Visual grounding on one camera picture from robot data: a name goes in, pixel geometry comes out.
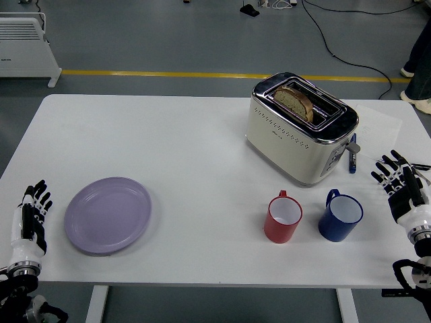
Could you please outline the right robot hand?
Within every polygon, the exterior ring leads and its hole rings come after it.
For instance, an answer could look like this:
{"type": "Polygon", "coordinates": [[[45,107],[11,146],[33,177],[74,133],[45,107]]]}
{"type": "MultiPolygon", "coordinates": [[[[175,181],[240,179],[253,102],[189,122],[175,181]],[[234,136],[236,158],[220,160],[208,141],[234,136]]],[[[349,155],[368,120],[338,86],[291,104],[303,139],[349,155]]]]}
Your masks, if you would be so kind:
{"type": "Polygon", "coordinates": [[[421,229],[430,229],[430,180],[398,151],[383,155],[371,176],[388,195],[394,221],[412,239],[421,229]]]}

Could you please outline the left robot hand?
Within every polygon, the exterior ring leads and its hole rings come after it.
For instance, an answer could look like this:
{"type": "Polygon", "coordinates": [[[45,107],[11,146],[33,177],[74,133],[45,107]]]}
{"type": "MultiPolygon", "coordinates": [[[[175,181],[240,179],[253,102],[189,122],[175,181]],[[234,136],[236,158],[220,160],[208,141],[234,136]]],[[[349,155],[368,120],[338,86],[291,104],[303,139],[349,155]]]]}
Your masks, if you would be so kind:
{"type": "Polygon", "coordinates": [[[47,249],[44,223],[52,205],[51,193],[44,180],[27,187],[13,212],[9,272],[16,271],[19,266],[41,269],[40,261],[47,249]]]}

